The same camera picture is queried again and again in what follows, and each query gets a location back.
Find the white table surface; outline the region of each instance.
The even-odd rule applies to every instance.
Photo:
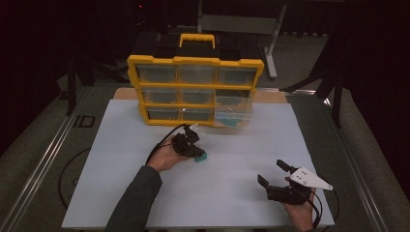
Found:
[[[84,165],[62,227],[105,228],[117,202],[153,147],[173,128],[147,126],[137,101],[111,100]],[[196,143],[208,153],[201,162],[180,162],[162,172],[163,181],[147,228],[274,227],[290,224],[280,203],[267,199],[261,174],[284,187],[283,160],[315,172],[295,114],[288,103],[254,103],[241,130],[201,129]],[[320,225],[334,221],[322,190]],[[314,200],[320,210],[317,199]]]

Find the human hand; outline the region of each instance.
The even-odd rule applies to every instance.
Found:
[[[316,188],[312,188],[309,197],[311,202],[313,202],[315,192]],[[308,202],[305,202],[303,205],[289,205],[286,203],[281,204],[283,205],[284,210],[289,215],[290,221],[292,222],[293,226],[295,226],[297,231],[308,231],[310,229],[313,229],[313,207]]]
[[[179,161],[189,159],[174,151],[171,141],[173,137],[174,135],[171,135],[162,143],[156,153],[153,154],[151,159],[148,161],[148,166],[154,167],[158,172],[162,172],[170,169]]]

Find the yellow storage organizer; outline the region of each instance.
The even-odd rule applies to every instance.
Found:
[[[128,64],[144,122],[245,126],[264,64],[257,47],[237,41],[235,48],[214,35],[140,35]]]

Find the gray sleeve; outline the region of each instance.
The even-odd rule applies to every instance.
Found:
[[[161,185],[160,173],[151,166],[142,166],[115,207],[105,231],[144,231]]]

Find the yellow handle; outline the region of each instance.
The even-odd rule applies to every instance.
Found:
[[[207,34],[181,34],[180,47],[183,41],[210,41],[212,42],[212,48],[215,48],[215,37],[214,35]]]

